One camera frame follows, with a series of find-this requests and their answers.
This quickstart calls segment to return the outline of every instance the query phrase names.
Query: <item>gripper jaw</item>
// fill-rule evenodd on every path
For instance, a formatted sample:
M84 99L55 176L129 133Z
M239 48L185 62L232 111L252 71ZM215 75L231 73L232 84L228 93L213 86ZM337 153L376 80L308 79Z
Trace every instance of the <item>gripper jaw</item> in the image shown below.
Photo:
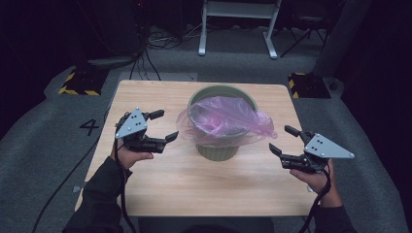
M128 150L163 153L166 145L177 139L179 132L169 134L164 139L151 138L146 135L148 129L146 120L163 117L163 115L163 110L142 113L139 108L132 113L125 113L116 124L116 139L122 139L123 146Z
M302 132L289 125L285 126L285 131L294 137L300 137L304 143L302 155L283 154L280 149L273 144L269 144L269 149L276 154L285 169L297 169L305 173L316 173L325 168L330 158L353 158L355 155L331 140L320 134L313 132Z

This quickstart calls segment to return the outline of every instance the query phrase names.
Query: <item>black sleeve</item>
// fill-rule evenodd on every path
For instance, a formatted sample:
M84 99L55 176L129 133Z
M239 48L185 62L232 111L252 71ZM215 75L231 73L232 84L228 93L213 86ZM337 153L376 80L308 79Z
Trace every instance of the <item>black sleeve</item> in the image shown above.
M83 190L83 201L63 229L63 233L119 233L121 209L118 205L121 176L116 161L107 157Z
M321 208L315 212L315 233L353 233L357 232L346 213L345 207Z

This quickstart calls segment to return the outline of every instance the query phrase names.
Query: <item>white metal stand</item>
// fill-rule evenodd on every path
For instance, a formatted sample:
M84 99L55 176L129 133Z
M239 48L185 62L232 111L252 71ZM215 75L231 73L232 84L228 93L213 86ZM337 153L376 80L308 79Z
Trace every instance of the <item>white metal stand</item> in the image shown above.
M236 3L236 2L215 2L203 1L202 14L202 34L200 36L199 55L206 54L206 20L210 17L252 17L252 18L270 18L269 31L263 32L263 39L269 50L270 58L278 57L273 43L270 39L276 17L279 13L282 0L276 0L275 4L257 4L257 3Z

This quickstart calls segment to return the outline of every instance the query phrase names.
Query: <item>purple plastic bag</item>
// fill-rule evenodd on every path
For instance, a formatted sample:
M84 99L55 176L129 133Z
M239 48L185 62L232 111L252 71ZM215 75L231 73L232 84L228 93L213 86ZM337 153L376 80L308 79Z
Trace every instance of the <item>purple plastic bag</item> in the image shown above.
M177 119L179 136L200 146L239 147L277 138L273 121L243 98L211 97L197 101Z

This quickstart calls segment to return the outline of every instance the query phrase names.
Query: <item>black cable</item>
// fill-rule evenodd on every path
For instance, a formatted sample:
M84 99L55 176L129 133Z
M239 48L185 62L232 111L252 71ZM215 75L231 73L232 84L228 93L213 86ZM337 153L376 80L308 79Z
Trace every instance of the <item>black cable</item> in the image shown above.
M85 160L85 158L88 156L88 154L91 152L91 150L97 145L97 142L100 139L97 137L96 141L93 143L93 145L88 149L86 154L80 159L80 161L75 165L75 167L70 171L70 173L66 176L66 178L63 180L63 182L58 186L58 188L54 191L54 193L51 195L49 200L46 202L45 206L43 207L42 211L39 213L37 216L36 222L34 223L33 230L31 231L32 233L36 232L37 226L39 225L40 219L42 218L43 213L45 212L46 208L48 207L49 203L52 201L54 198L55 194L64 186L64 184L69 180L70 176L74 173L74 171L79 167L79 165Z
M128 59L128 60L126 60L126 61L114 62L114 63L111 63L111 64L104 64L104 65L92 64L92 63L91 63L91 65L93 65L93 66L96 67L97 69L110 69L110 70L111 70L111 69L117 69L117 68L119 68L119 67L126 66L126 65L128 65L128 64L136 61L136 59L139 58L139 56L140 56L140 55L142 54L142 52L143 52L143 43L144 43L144 41L146 41L145 39L140 38L140 39L141 39L140 49L139 49L138 51L136 51L136 53L132 53L132 54L128 53L128 54L126 54L126 53L121 53L121 52L118 52L118 51L113 50L112 48L110 48L110 47L104 42L104 40L103 40L103 39L100 37L100 35L97 33L96 29L94 28L93 24L91 23L91 20L88 18L85 10L83 9L82 5L79 3L78 0L76 1L76 3L77 3L77 5L79 6L79 8L80 8L83 16L85 17L87 23L89 24L91 30L94 32L96 38L97 38L98 41L100 41L100 43L106 48L106 50L110 51L111 53L113 53L113 54L115 54L115 55L130 56L130 59Z
M158 74L158 71L156 70L156 68L154 67L154 65L151 62L151 59L149 58L149 53L148 50L145 48L145 52L146 52L146 56L148 57L149 63L151 63L152 68L154 68L155 73L157 74L158 80L161 81L160 75Z
M123 166L120 163L119 160L119 150L118 148L118 139L115 139L115 142L113 143L113 150L115 151L115 160L116 164L118 165L118 170L120 172L120 201L121 201L121 212L123 213L124 220L127 222L127 225L130 227L131 231L133 233L136 233L136 228L133 225L133 222L131 222L130 217L128 216L127 209L126 209L126 203L125 203L125 185L126 185L126 174Z
M137 61L137 73L139 74L140 79L143 80L142 74L140 74L139 61Z
M149 80L149 77L148 77L148 71L147 71L146 68L145 68L145 57L144 57L144 56L142 56L142 68L143 68L143 70L145 71L146 79L147 79L148 81L150 81L150 80Z
M136 63L137 63L137 60L138 60L138 59L136 59L136 60L134 61L133 66L131 67L131 70L130 70L130 77L129 77L129 79L130 79L130 80L131 80L131 76L133 75L134 66L135 66L135 65L136 65Z
M88 25L90 26L91 30L94 32L94 34L96 35L97 39L100 41L100 43L110 52L112 52L115 55L127 55L127 56L136 56L139 54L140 51L137 51L136 53L121 53L118 52L116 50L113 50L112 48L110 48L104 41L103 39L100 37L100 35L97 33L96 29L93 26L93 23L91 23L91 20L88 18L85 10L83 9L82 5L80 4L80 2L78 0L76 0L77 5L79 6L83 16L85 17Z
M315 214L315 211L319 208L318 203L321 201L321 199L330 191L330 174L327 172L325 169L322 169L322 172L326 176L326 184L324 188L322 189L321 193L318 194L318 196L315 198L315 201L313 202L312 208L310 209L309 215L306 218L305 223L303 224L302 228L299 230L299 233L304 233L306 229L309 228L310 221L312 220L313 215Z

